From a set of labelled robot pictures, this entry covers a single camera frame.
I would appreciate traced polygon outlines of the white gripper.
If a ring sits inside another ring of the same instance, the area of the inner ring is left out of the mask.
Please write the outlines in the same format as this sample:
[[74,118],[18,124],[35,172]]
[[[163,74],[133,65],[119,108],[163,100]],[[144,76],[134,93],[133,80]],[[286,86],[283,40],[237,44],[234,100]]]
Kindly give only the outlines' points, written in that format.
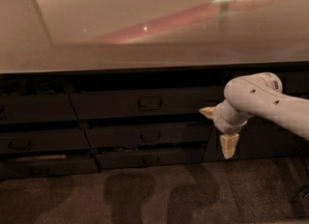
[[223,133],[220,136],[222,153],[225,159],[232,158],[239,141],[238,132],[247,124],[248,117],[239,113],[228,102],[221,102],[215,108],[201,108],[199,112],[213,120],[215,127]]

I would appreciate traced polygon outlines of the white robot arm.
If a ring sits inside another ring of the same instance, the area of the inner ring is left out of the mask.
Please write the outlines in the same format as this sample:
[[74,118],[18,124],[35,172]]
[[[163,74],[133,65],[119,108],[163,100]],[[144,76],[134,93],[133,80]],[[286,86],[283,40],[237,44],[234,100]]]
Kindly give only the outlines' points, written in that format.
[[239,132],[247,121],[259,116],[309,140],[309,100],[282,93],[280,78],[271,72],[236,77],[224,87],[224,100],[199,112],[221,132],[225,159],[233,157]]

